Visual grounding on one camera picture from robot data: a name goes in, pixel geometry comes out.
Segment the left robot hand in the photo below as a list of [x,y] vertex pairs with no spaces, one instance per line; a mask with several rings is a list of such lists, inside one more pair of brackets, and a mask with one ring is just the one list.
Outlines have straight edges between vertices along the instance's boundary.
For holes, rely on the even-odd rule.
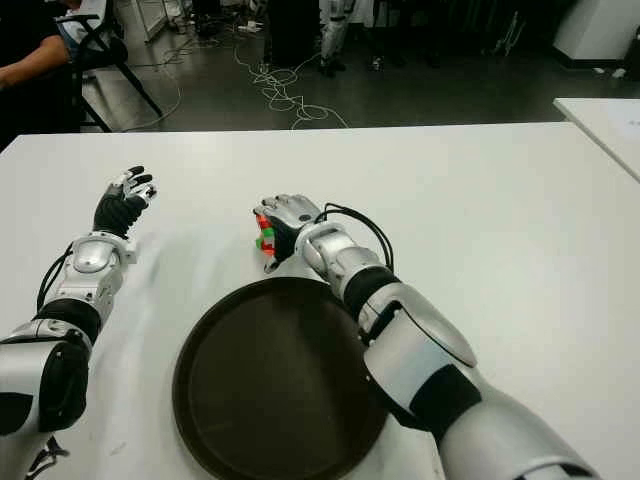
[[93,231],[127,240],[129,230],[157,195],[153,176],[143,166],[120,173],[107,186],[93,218]]

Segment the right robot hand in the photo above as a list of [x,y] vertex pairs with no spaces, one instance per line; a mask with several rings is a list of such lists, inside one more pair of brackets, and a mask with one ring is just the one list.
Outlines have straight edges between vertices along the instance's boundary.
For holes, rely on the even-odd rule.
[[295,252],[301,231],[320,214],[319,208],[303,195],[276,195],[253,209],[260,236],[257,248],[265,257],[264,271],[275,271]]

